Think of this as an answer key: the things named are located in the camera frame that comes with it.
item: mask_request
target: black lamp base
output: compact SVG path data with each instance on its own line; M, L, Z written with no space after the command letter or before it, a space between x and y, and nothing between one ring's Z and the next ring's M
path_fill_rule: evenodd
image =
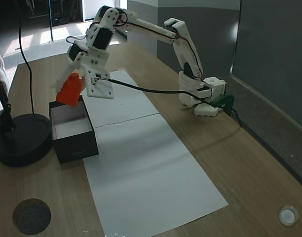
M24 166L44 157L52 147L51 124L45 116L21 115L13 118L16 130L0 134L0 161L8 166Z

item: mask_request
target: robotic arm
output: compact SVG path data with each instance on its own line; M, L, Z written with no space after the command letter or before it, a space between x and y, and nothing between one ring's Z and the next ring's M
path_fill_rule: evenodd
M115 28L140 32L157 40L172 44L183 69L179 73L180 90L216 101L225 94L226 83L217 78L203 79L197 50L190 38L185 22L171 18L164 22L170 30L137 18L135 12L103 6L97 12L93 23L86 31L86 43L76 40L67 53L68 66L57 81L57 93L74 71L82 68L88 96L113 99L113 88L109 72L105 69L109 57L107 48ZM194 113L200 116L215 116L219 108L213 108L187 94L180 94L181 102L189 107L199 104Z

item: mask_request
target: orange block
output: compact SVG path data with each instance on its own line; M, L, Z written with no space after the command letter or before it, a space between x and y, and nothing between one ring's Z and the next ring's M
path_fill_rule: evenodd
M72 73L57 93L56 100L60 103L76 106L82 90L82 80L77 73Z

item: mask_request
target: white paper sheet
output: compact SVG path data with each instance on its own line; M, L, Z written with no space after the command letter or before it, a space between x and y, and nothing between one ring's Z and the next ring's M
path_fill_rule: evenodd
M125 71L113 72L111 78L137 86ZM141 91L117 84L113 84L113 91L112 100L88 97L86 90L82 92L94 128L158 113Z
M112 110L98 120L111 118ZM151 237L227 205L165 119L148 112L96 128L100 154L84 159L107 236Z

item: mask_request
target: black box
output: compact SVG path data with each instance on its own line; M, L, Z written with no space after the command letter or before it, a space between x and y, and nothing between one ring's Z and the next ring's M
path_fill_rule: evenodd
M75 107L49 103L53 147L60 163L98 154L95 132L82 96Z

